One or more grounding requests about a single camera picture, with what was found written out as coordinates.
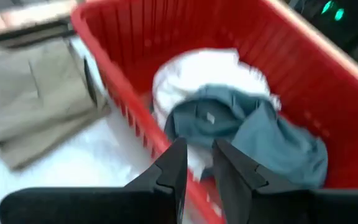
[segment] beige pants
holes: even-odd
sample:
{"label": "beige pants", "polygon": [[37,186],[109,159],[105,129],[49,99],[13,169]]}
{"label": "beige pants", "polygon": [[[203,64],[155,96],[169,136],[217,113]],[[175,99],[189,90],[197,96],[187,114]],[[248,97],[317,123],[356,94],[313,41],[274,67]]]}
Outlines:
{"label": "beige pants", "polygon": [[8,166],[24,165],[100,115],[84,80],[62,40],[0,50],[0,156]]}

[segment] white surface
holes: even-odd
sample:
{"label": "white surface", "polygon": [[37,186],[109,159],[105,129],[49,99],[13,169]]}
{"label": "white surface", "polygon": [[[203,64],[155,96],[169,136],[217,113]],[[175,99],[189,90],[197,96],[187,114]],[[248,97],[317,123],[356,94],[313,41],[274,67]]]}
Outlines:
{"label": "white surface", "polygon": [[81,58],[86,58],[88,63],[88,68],[91,72],[94,84],[99,88],[99,91],[104,95],[108,96],[107,91],[103,87],[102,79],[100,78],[98,65],[93,57],[93,55],[89,52],[88,48],[82,42],[79,37],[73,37],[70,39],[71,46],[77,52],[77,54]]}
{"label": "white surface", "polygon": [[[100,80],[98,72],[92,75],[94,80]],[[0,160],[0,201],[27,187],[120,187],[150,164],[148,150],[119,110],[113,108],[109,116],[22,170],[9,170]],[[186,211],[183,223],[191,223]]]}

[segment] laundry basket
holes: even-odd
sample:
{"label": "laundry basket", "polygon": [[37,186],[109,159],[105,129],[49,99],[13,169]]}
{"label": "laundry basket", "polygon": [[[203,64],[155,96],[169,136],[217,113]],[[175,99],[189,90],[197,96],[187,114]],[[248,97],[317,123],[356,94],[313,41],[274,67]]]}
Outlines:
{"label": "laundry basket", "polygon": [[[283,115],[324,139],[326,187],[358,188],[358,65],[280,1],[96,1],[71,18],[152,156],[170,145],[149,111],[159,66],[187,50],[235,47],[263,71]],[[189,172],[186,195],[207,223],[223,222],[212,181],[195,182]]]}

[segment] laundry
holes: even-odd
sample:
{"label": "laundry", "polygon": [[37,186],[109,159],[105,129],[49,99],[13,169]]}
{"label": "laundry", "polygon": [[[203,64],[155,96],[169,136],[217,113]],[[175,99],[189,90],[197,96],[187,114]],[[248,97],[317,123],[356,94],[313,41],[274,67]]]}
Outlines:
{"label": "laundry", "polygon": [[101,116],[63,40],[0,49],[0,156],[16,168]]}
{"label": "laundry", "polygon": [[184,137],[189,145],[209,150],[214,139],[225,139],[294,184],[307,189],[324,184],[324,142],[278,115],[266,97],[206,85],[174,107],[164,131],[172,141]]}
{"label": "laundry", "polygon": [[263,73],[239,61],[236,49],[197,49],[174,57],[162,65],[153,80],[153,106],[158,125],[165,126],[174,106],[205,85],[226,85],[243,93],[264,96],[276,109]]}

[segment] black plastic part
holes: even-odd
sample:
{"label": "black plastic part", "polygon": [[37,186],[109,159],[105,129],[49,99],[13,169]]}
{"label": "black plastic part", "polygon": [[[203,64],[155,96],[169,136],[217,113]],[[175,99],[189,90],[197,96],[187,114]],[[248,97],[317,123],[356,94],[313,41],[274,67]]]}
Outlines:
{"label": "black plastic part", "polygon": [[96,90],[94,89],[93,79],[86,58],[84,58],[84,74],[85,74],[86,87],[88,89],[89,97],[92,99],[93,103],[97,105],[99,102],[98,99],[96,98]]}
{"label": "black plastic part", "polygon": [[213,144],[214,176],[228,224],[305,223],[308,193],[225,140]]}
{"label": "black plastic part", "polygon": [[224,140],[213,159],[228,224],[358,223],[358,190],[300,189]]}
{"label": "black plastic part", "polygon": [[2,224],[181,223],[187,148],[173,143],[143,174],[123,188],[33,188],[0,204]]}

